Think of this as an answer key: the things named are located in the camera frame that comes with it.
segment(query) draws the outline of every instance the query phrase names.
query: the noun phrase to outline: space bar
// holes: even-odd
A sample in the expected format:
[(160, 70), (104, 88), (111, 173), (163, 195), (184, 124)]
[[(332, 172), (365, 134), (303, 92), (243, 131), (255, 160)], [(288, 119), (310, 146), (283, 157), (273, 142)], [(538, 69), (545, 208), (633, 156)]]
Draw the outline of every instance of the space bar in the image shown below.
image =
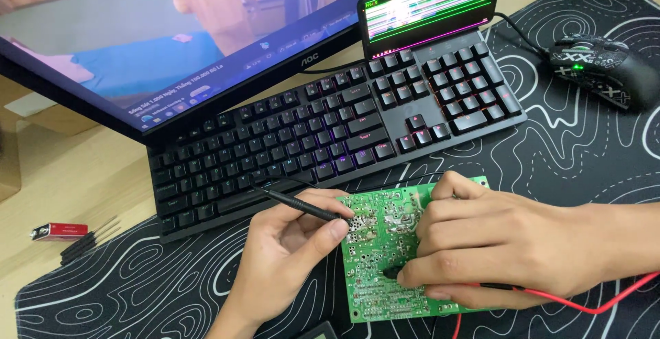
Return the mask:
[[(293, 175), (294, 178), (300, 179), (305, 182), (313, 183), (314, 177), (311, 174), (311, 171), (304, 171)], [(273, 183), (268, 186), (269, 190), (274, 190), (278, 192), (292, 192), (295, 190), (300, 190), (305, 187), (309, 187), (307, 184), (302, 184), (299, 182), (280, 180), (276, 183)], [(266, 199), (266, 196), (262, 195), (260, 192), (250, 191), (243, 192), (241, 194), (233, 195), (229, 198), (224, 198), (218, 202), (218, 212), (220, 215), (230, 214), (234, 211), (241, 209), (249, 208), (252, 205), (256, 205)]]

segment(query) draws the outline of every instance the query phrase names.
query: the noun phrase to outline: wooden desk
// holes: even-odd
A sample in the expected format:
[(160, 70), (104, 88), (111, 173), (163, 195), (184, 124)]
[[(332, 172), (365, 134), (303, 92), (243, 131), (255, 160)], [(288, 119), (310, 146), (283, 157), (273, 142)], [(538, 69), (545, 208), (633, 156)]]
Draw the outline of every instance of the wooden desk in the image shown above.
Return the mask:
[[(499, 0), (513, 13), (534, 0)], [(318, 67), (362, 57), (359, 44)], [(315, 76), (297, 75), (266, 90), (264, 98)], [(106, 128), (64, 138), (37, 125), (19, 134), (23, 189), (0, 204), (0, 338), (16, 336), (13, 299), (25, 284), (59, 266), (64, 242), (31, 242), (29, 230), (48, 221), (87, 223), (91, 228), (118, 214), (122, 230), (154, 214), (146, 151)]]

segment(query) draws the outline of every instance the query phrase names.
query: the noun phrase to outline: green pcb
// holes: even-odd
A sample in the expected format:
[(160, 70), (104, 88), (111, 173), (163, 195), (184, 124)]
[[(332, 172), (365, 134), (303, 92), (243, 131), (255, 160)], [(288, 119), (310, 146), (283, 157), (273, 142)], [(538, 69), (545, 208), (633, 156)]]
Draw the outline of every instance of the green pcb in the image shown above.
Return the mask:
[[(488, 187), (485, 176), (471, 179)], [(435, 183), (339, 198), (355, 211), (341, 243), (351, 322), (372, 322), (474, 312), (451, 301), (424, 296), (424, 287), (405, 289), (383, 276), (417, 253), (415, 227)]]

